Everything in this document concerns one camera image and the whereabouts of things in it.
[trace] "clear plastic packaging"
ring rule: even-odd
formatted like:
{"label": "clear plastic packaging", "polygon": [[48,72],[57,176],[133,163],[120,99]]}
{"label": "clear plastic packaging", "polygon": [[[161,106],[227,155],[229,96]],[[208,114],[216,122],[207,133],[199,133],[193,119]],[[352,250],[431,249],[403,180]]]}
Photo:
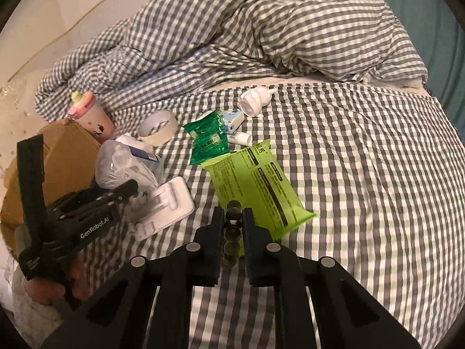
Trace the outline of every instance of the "clear plastic packaging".
{"label": "clear plastic packaging", "polygon": [[115,189],[134,179],[139,191],[150,193],[161,185],[163,173],[163,161],[159,156],[115,140],[102,144],[95,165],[95,180],[106,189]]}

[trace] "masking tape roll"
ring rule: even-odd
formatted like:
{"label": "masking tape roll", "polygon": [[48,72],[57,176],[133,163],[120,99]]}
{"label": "masking tape roll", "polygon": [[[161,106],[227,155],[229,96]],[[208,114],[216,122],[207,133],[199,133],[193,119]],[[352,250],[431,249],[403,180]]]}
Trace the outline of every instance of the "masking tape roll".
{"label": "masking tape roll", "polygon": [[[164,122],[166,124],[159,131],[150,135],[152,129],[159,127]],[[141,141],[150,144],[152,147],[159,147],[173,138],[178,128],[178,121],[176,121],[172,111],[159,110],[142,122],[137,130],[137,136]]]}

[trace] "brown cardboard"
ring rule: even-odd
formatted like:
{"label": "brown cardboard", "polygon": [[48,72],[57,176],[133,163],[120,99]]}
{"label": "brown cardboard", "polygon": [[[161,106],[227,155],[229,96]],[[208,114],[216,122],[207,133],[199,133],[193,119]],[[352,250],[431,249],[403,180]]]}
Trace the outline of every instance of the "brown cardboard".
{"label": "brown cardboard", "polygon": [[[100,144],[78,123],[60,120],[45,126],[45,182],[42,184],[48,205],[65,194],[85,189],[94,177],[95,160]],[[15,229],[22,224],[16,159],[5,172],[5,199],[0,212],[0,229],[6,247],[15,253]]]}

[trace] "dark green package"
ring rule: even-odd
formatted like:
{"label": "dark green package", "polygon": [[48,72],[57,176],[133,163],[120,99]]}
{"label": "dark green package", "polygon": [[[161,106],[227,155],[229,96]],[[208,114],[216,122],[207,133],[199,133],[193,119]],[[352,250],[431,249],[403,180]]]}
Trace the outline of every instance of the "dark green package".
{"label": "dark green package", "polygon": [[200,164],[229,153],[226,126],[220,110],[184,125],[184,129],[194,139],[190,165]]}

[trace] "green package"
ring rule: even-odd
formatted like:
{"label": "green package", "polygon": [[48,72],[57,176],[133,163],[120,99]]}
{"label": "green package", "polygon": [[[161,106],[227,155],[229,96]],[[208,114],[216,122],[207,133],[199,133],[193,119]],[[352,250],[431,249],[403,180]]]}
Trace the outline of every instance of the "green package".
{"label": "green package", "polygon": [[270,151],[270,140],[206,161],[223,208],[230,200],[251,207],[258,226],[273,240],[315,216],[307,211]]}
{"label": "green package", "polygon": [[184,125],[184,129],[194,139],[190,165],[201,164],[208,159],[229,153],[226,126],[220,110]]}

